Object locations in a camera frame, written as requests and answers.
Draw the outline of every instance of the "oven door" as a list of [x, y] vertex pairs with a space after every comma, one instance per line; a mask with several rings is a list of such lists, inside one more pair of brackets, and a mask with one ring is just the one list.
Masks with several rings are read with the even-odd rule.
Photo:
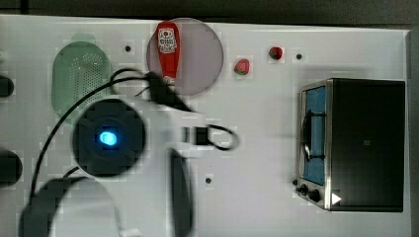
[[300, 176], [324, 186], [326, 87], [302, 92]]

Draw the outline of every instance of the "metal frame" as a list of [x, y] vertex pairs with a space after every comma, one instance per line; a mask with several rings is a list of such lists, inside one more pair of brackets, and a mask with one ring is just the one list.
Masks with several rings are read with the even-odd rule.
[[[317, 189], [320, 192], [321, 200], [319, 202], [312, 201], [308, 196], [302, 196], [301, 193], [297, 193], [301, 198], [308, 200], [309, 202], [319, 206], [320, 208], [330, 210], [331, 209], [331, 141], [332, 141], [332, 109], [333, 109], [333, 79], [317, 82], [304, 86], [300, 90], [301, 106], [300, 106], [300, 125], [302, 127], [303, 117], [305, 112], [305, 91], [311, 90], [318, 87], [326, 87], [326, 124], [325, 124], [325, 138], [324, 138], [324, 186], [317, 185], [311, 181], [305, 180], [302, 177], [304, 172], [304, 155], [301, 152], [301, 147], [298, 149], [298, 184], [307, 185], [309, 190]], [[299, 129], [299, 138], [302, 139], [302, 129]]]

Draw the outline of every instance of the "oven handle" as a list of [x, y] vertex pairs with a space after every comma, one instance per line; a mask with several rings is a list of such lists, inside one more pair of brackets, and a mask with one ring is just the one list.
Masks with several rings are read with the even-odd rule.
[[304, 154], [304, 158], [307, 162], [310, 162], [311, 158], [324, 158], [324, 155], [313, 156], [310, 155], [311, 150], [311, 118], [313, 117], [326, 117], [326, 113], [316, 114], [311, 110], [305, 114], [304, 121], [302, 122], [302, 142], [301, 149]]

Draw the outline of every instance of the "white table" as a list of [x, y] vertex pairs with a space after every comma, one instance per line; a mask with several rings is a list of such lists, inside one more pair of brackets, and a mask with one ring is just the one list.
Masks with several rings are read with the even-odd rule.
[[[56, 54], [76, 33], [92, 34], [114, 69], [146, 70], [145, 50], [157, 22], [111, 19], [0, 16], [0, 73], [16, 83], [0, 102], [0, 145], [24, 162], [14, 187], [0, 190], [0, 236], [15, 236], [28, 200], [36, 158], [57, 122], [50, 100]], [[190, 98], [199, 112], [232, 127], [241, 146], [191, 161], [197, 185], [196, 236], [410, 236], [408, 153], [402, 213], [325, 212], [294, 194], [296, 96], [298, 89], [330, 77], [406, 79], [406, 31], [209, 24], [224, 48], [224, 66], [215, 86]], [[132, 47], [125, 52], [125, 45]], [[271, 45], [285, 60], [270, 63]], [[298, 61], [295, 55], [301, 53]], [[249, 56], [252, 72], [237, 80], [233, 66]], [[70, 125], [49, 146], [40, 180], [60, 177], [75, 165]], [[207, 185], [206, 177], [212, 178]]]

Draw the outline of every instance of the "oven knob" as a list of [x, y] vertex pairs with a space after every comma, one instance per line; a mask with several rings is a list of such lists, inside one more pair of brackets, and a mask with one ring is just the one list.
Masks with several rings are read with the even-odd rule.
[[299, 188], [295, 189], [297, 192], [300, 192], [302, 196], [306, 196], [308, 192], [307, 185], [301, 185]]
[[308, 197], [315, 202], [318, 202], [321, 200], [320, 192], [318, 190], [313, 190], [313, 191], [308, 192]]

